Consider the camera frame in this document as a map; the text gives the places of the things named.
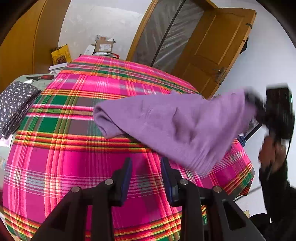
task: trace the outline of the black sleeve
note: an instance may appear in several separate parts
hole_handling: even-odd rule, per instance
[[[268,181],[267,172],[262,169],[259,171],[265,208],[273,222],[281,220],[296,208],[296,189],[290,187],[287,173],[287,161],[277,172],[270,175]]]

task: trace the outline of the purple cloth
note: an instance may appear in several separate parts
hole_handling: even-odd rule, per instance
[[[244,91],[213,100],[199,94],[139,95],[106,100],[94,109],[105,138],[124,132],[199,175],[220,161],[256,114]]]

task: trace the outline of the person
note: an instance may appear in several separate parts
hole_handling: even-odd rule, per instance
[[[274,139],[267,136],[258,159],[261,162],[259,179],[267,214],[257,214],[250,219],[267,241],[296,240],[296,189],[287,180],[286,147],[274,144]]]

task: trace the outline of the plaid tablecloth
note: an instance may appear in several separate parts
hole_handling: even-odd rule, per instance
[[[177,240],[181,208],[166,200],[161,156],[128,136],[106,140],[92,116],[95,104],[106,99],[171,90],[197,93],[181,79],[136,63],[81,56],[68,65],[38,97],[13,143],[3,187],[10,231],[29,240],[71,187],[96,186],[130,157],[127,201],[112,209],[115,239]],[[246,194],[254,175],[238,141],[207,176],[171,165],[196,185],[219,185],[233,196]]]

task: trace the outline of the silver bolt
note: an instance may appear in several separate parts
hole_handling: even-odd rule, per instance
[[[114,181],[113,181],[111,178],[105,180],[105,184],[106,184],[106,185],[111,185],[111,184],[113,184],[113,182],[114,182]]]
[[[187,179],[181,179],[180,180],[180,184],[187,185],[188,184],[188,180]]]
[[[72,192],[78,192],[79,190],[80,190],[80,187],[77,187],[77,186],[71,188]]]
[[[218,192],[218,193],[222,192],[222,188],[219,187],[219,186],[214,186],[214,187],[213,187],[213,190],[214,190],[215,192]]]

